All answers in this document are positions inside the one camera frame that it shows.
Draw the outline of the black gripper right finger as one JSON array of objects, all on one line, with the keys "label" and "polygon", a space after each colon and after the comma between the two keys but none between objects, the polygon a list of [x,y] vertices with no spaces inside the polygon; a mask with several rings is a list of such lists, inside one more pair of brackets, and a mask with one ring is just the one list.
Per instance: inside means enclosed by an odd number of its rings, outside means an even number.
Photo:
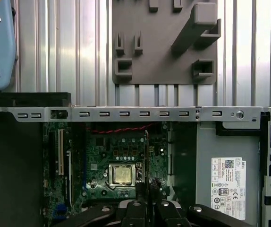
[{"label": "black gripper right finger", "polygon": [[176,201],[164,200],[159,186],[149,184],[152,197],[154,224],[157,227],[249,227],[244,221],[201,204],[190,206],[184,212]]}]

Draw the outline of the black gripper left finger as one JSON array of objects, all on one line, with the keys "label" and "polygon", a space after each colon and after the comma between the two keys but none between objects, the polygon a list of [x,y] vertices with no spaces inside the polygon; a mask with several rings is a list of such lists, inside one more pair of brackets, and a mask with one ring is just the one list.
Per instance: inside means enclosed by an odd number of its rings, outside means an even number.
[{"label": "black gripper left finger", "polygon": [[147,184],[137,183],[136,199],[121,201],[117,208],[98,204],[55,227],[145,227],[147,226]]}]

